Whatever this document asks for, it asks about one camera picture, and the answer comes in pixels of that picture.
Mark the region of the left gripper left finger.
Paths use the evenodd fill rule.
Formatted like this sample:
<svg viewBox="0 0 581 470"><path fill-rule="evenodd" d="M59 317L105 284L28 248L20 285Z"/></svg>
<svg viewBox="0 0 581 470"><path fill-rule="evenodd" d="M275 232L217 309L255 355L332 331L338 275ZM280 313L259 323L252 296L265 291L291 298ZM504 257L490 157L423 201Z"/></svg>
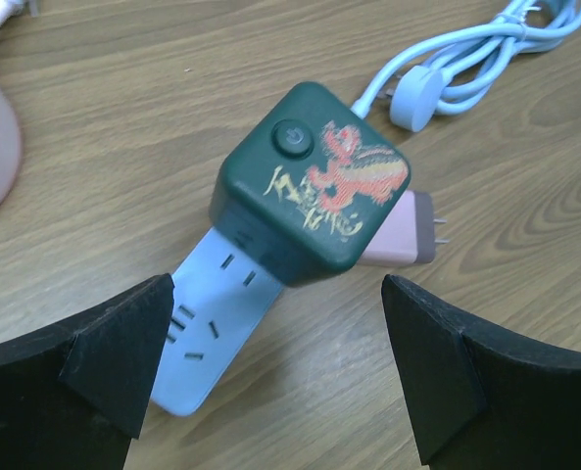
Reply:
<svg viewBox="0 0 581 470"><path fill-rule="evenodd" d="M121 469L173 308L168 274L0 343L0 469Z"/></svg>

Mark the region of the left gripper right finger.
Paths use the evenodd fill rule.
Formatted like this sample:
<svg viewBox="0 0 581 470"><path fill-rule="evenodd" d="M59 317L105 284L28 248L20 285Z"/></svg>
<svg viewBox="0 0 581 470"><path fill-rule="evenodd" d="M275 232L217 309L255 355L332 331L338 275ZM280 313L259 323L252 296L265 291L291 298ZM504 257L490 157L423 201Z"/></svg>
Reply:
<svg viewBox="0 0 581 470"><path fill-rule="evenodd" d="M581 469L581 352L515 333L410 280L381 287L420 462Z"/></svg>

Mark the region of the dark green cube socket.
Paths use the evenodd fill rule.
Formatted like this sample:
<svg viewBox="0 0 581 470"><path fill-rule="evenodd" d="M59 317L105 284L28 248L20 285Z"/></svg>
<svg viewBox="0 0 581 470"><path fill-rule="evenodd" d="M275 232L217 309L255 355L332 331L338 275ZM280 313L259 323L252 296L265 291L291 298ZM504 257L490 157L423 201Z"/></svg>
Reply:
<svg viewBox="0 0 581 470"><path fill-rule="evenodd" d="M394 146L326 87L304 81L225 158L210 219L297 287L352 268L410 180Z"/></svg>

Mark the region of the blue power strip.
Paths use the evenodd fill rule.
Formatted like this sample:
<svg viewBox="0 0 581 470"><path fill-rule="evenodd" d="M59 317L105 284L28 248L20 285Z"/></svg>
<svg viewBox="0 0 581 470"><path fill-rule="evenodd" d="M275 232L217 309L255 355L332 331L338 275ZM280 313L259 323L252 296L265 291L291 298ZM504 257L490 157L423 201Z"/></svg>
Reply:
<svg viewBox="0 0 581 470"><path fill-rule="evenodd" d="M283 285L210 229L172 275L173 310L151 401L194 413L237 356Z"/></svg>

